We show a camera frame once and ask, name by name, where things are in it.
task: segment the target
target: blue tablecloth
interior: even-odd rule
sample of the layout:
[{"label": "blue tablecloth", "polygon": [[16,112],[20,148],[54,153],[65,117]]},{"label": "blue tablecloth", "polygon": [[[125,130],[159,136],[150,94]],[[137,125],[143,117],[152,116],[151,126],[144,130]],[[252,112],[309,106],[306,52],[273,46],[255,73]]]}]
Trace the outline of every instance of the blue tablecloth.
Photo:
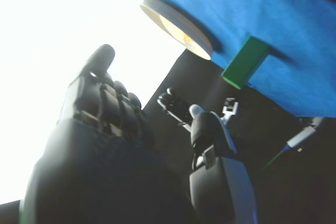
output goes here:
[{"label": "blue tablecloth", "polygon": [[226,68],[248,36],[274,51],[250,85],[296,116],[336,117],[336,3],[331,0],[162,0],[211,40]]}]

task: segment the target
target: green cable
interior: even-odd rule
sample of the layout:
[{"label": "green cable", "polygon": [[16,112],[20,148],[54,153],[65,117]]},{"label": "green cable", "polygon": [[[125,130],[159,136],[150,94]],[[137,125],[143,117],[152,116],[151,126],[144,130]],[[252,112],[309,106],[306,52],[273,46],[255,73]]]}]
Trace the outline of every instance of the green cable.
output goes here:
[{"label": "green cable", "polygon": [[282,153],[285,152],[285,149],[282,149],[277,155],[275,155],[262,169],[264,171],[268,166],[270,166]]}]

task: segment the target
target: blue surface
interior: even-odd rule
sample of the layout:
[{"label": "blue surface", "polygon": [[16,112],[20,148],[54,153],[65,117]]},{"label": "blue surface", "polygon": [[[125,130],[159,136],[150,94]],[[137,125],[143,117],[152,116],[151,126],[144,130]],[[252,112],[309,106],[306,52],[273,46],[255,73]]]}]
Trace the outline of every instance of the blue surface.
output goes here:
[{"label": "blue surface", "polygon": [[336,117],[336,3],[331,0],[162,0],[211,40],[226,68],[248,36],[275,49],[250,78],[296,116]]}]

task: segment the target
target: bright white light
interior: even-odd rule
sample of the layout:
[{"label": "bright white light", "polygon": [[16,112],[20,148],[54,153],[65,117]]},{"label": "bright white light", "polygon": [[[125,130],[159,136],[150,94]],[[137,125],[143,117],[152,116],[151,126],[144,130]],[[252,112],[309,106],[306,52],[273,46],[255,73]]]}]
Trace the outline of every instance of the bright white light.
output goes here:
[{"label": "bright white light", "polygon": [[0,204],[23,198],[68,84],[100,45],[144,105],[182,53],[139,1],[0,0]]}]

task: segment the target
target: green rectangular block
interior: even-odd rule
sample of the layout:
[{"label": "green rectangular block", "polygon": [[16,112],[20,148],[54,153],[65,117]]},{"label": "green rectangular block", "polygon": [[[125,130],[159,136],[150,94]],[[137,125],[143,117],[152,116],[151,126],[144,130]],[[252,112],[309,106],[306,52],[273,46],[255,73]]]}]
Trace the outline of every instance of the green rectangular block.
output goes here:
[{"label": "green rectangular block", "polygon": [[267,54],[269,45],[255,37],[249,37],[230,65],[222,73],[223,79],[237,89],[242,89],[258,69]]}]

